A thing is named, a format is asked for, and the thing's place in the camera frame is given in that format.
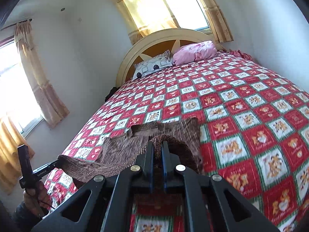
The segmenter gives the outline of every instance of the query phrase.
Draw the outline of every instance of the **red checkered bedspread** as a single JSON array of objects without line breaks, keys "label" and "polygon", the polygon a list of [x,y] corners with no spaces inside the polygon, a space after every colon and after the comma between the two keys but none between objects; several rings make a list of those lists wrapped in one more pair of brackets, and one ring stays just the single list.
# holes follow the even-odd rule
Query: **red checkered bedspread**
[{"label": "red checkered bedspread", "polygon": [[[104,138],[131,125],[196,116],[205,172],[222,175],[283,231],[293,228],[309,206],[308,106],[309,94],[284,77],[218,53],[127,82],[63,154],[94,161]],[[62,170],[51,172],[45,185],[54,206],[76,191]],[[161,232],[182,231],[178,216],[149,217],[133,215],[131,230],[149,221],[163,226]]]}]

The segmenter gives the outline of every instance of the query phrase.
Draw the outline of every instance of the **beige curtain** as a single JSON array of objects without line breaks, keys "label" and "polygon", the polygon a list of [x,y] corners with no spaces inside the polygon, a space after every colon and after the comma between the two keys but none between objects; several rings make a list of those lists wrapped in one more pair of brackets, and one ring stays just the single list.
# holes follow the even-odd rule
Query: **beige curtain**
[{"label": "beige curtain", "polygon": [[43,118],[50,128],[54,128],[68,114],[69,110],[58,98],[55,90],[47,80],[37,52],[34,48],[29,21],[18,23],[14,41],[21,57],[21,63],[34,93]]},{"label": "beige curtain", "polygon": [[222,11],[214,0],[200,0],[205,10],[209,26],[217,43],[233,41],[232,34],[224,20]]},{"label": "beige curtain", "polygon": [[132,44],[152,32],[179,28],[165,0],[113,0],[127,24]]},{"label": "beige curtain", "polygon": [[[0,184],[10,194],[21,176],[17,147],[26,144],[12,120],[8,116],[0,118]],[[29,147],[30,157],[34,151]]]}]

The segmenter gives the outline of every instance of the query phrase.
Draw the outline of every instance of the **curtain rod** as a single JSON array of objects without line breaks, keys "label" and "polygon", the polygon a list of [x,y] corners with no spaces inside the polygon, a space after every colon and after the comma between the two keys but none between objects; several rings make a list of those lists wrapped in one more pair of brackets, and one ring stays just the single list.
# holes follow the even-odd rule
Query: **curtain rod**
[{"label": "curtain rod", "polygon": [[11,24],[11,25],[9,25],[9,26],[6,26],[6,27],[4,27],[3,29],[1,29],[0,31],[5,30],[6,28],[12,27],[12,26],[14,26],[14,25],[16,25],[16,24],[17,24],[17,23],[14,23],[14,24]]}]

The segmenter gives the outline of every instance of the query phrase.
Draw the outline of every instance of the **headboard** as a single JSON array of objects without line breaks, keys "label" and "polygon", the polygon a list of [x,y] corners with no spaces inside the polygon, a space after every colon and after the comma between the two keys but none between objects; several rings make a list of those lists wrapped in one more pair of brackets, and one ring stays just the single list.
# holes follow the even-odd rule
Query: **headboard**
[{"label": "headboard", "polygon": [[[166,29],[151,33],[134,44],[125,55],[118,70],[116,86],[120,87],[133,77],[135,71],[134,64],[148,60],[166,50],[170,50],[171,55],[173,55],[181,46],[209,40],[215,43],[213,36],[182,28]],[[221,50],[224,48],[220,44],[216,44],[216,49]]]}]

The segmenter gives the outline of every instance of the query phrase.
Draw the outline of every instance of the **human hand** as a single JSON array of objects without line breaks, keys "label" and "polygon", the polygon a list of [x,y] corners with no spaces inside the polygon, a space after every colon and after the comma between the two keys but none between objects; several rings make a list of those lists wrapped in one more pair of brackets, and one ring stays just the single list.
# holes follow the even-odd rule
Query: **human hand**
[{"label": "human hand", "polygon": [[[49,199],[49,195],[47,194],[47,189],[45,188],[43,182],[39,181],[37,183],[37,191],[38,191],[38,193],[37,193],[38,200],[39,201],[43,201],[43,202],[48,204],[47,205],[47,204],[44,204],[42,202],[39,202],[40,206],[42,208],[48,209],[49,205],[51,205],[52,202]],[[28,188],[27,192],[24,191],[24,203],[25,203],[27,209],[32,214],[34,214],[35,216],[39,216],[40,215],[40,211],[36,208],[36,205],[34,204],[34,201],[37,201],[35,195],[36,195],[36,190]]]}]

